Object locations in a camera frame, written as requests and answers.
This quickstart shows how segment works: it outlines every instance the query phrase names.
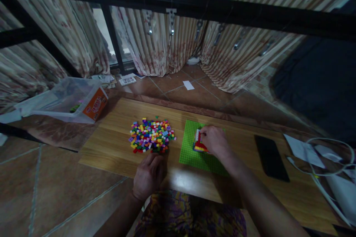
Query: dark fabric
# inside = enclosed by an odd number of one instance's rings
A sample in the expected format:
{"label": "dark fabric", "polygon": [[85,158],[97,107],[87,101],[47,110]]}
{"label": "dark fabric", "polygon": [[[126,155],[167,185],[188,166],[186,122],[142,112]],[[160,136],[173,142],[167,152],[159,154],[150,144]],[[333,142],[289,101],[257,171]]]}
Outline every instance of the dark fabric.
{"label": "dark fabric", "polygon": [[[338,12],[355,14],[355,9],[356,0],[350,0]],[[352,146],[356,146],[355,57],[356,43],[310,37],[272,80],[280,100]]]}

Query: left hand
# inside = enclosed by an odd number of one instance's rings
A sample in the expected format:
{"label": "left hand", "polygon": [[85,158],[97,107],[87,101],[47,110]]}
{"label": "left hand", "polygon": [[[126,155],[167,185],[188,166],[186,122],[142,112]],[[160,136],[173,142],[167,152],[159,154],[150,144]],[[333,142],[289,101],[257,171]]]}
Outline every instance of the left hand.
{"label": "left hand", "polygon": [[137,167],[132,194],[140,201],[158,190],[163,180],[163,156],[150,153]]}

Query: forearm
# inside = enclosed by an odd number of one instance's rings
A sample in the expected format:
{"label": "forearm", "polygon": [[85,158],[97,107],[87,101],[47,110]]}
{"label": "forearm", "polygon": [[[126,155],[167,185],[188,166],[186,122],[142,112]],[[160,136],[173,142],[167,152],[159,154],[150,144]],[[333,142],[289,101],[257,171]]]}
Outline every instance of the forearm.
{"label": "forearm", "polygon": [[95,236],[126,236],[137,218],[144,202],[129,193]]}
{"label": "forearm", "polygon": [[308,236],[281,202],[231,151],[220,158],[262,236]]}

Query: charging cable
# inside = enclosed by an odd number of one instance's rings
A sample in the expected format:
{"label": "charging cable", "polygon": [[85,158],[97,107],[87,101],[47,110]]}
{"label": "charging cable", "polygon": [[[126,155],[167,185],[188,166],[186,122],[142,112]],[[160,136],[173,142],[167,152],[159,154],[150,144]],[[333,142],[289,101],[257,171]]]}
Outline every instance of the charging cable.
{"label": "charging cable", "polygon": [[326,200],[328,201],[328,203],[332,206],[332,208],[334,208],[334,210],[336,211],[336,213],[341,217],[341,219],[343,221],[345,221],[345,223],[351,227],[351,224],[349,223],[348,219],[344,216],[344,214],[340,211],[340,209],[336,206],[336,204],[333,202],[335,201],[334,198],[332,198],[326,191],[325,189],[323,188],[323,186],[321,185],[320,181],[317,179],[318,176],[332,176],[332,175],[338,175],[340,174],[341,172],[343,172],[347,167],[350,167],[350,166],[356,166],[356,164],[354,164],[354,160],[355,160],[355,152],[354,150],[352,149],[351,146],[349,146],[347,143],[344,143],[343,141],[339,141],[339,140],[335,140],[335,139],[330,139],[330,138],[311,138],[309,139],[306,143],[310,143],[311,141],[313,140],[316,140],[316,139],[319,139],[319,140],[329,140],[329,141],[336,141],[336,142],[339,142],[339,143],[342,143],[344,145],[346,145],[349,149],[350,149],[350,152],[351,152],[351,160],[350,160],[350,163],[349,164],[346,164],[346,165],[343,165],[343,167],[341,169],[339,169],[338,171],[336,172],[333,172],[333,173],[325,173],[325,174],[317,174],[315,173],[315,169],[313,167],[313,165],[310,163],[309,159],[308,159],[308,153],[306,153],[306,158],[307,158],[307,162],[309,163],[309,166],[311,168],[311,172],[306,172],[306,171],[303,171],[301,170],[300,168],[298,168],[295,163],[294,163],[294,160],[291,158],[291,157],[287,157],[287,160],[297,169],[299,170],[300,172],[303,172],[305,174],[308,174],[308,175],[311,175],[313,181],[315,182],[316,186],[319,188],[319,190],[321,191],[321,193],[324,195],[324,197],[326,198]]}

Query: wooden table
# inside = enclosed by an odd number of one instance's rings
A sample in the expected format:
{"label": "wooden table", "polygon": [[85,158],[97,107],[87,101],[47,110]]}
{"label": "wooden table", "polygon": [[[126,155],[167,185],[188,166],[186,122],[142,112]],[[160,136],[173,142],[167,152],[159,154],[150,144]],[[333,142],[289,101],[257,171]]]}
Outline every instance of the wooden table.
{"label": "wooden table", "polygon": [[[131,124],[141,121],[143,117],[155,119],[156,116],[159,116],[158,120],[168,119],[177,137],[169,144],[168,173],[163,186],[242,207],[230,178],[179,163],[185,121],[213,124],[226,130],[234,152],[302,226],[337,235],[332,226],[338,224],[336,217],[311,177],[299,172],[287,161],[284,155],[291,155],[291,151],[283,135],[275,131],[122,98],[82,148],[80,163],[134,178],[138,164],[148,154],[132,152],[128,141]],[[254,141],[255,134],[276,142],[290,183],[266,176]]]}

